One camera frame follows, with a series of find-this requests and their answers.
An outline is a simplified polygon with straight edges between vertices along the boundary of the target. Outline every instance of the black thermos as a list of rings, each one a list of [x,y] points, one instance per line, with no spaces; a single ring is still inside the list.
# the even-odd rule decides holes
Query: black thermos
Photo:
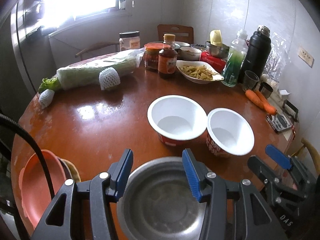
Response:
[[[259,25],[258,30],[255,31],[250,38],[250,45],[247,55],[244,58],[242,68],[240,69],[238,82],[243,82],[244,72],[246,70],[253,71],[260,78],[270,51],[270,30],[265,26]]]

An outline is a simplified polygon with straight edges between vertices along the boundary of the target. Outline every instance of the small glass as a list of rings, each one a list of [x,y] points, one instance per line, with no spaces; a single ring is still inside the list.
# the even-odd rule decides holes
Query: small glass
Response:
[[[244,72],[244,78],[242,83],[243,91],[246,92],[247,90],[252,90],[258,82],[258,76],[254,72],[246,70]]]

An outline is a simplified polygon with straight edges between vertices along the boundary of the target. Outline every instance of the blue gripper pad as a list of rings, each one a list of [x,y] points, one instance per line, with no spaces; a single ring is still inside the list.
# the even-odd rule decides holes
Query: blue gripper pad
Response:
[[[125,153],[118,162],[118,165],[115,167],[114,174],[111,176],[111,179],[114,180],[115,183],[114,197],[116,201],[118,201],[124,194],[133,164],[133,151],[126,149]]]
[[[202,193],[200,191],[200,179],[186,150],[183,150],[182,152],[182,164],[186,172],[192,195],[198,202],[200,202],[202,198]]]
[[[289,170],[292,167],[290,158],[285,156],[279,149],[277,149],[272,144],[266,146],[266,154],[278,163],[283,169]]]

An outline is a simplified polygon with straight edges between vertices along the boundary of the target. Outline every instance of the red box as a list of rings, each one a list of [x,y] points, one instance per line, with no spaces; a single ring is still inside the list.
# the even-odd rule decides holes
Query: red box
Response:
[[[211,56],[208,52],[204,51],[201,53],[200,61],[208,63],[211,67],[213,67],[218,73],[221,74],[226,62],[217,57]]]

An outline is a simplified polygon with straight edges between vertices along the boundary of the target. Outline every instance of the green liquid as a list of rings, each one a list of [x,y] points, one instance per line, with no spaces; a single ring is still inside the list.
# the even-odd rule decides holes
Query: green liquid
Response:
[[[230,49],[226,66],[222,71],[224,80],[222,83],[228,87],[234,87],[237,84],[240,68],[244,55],[235,49]]]

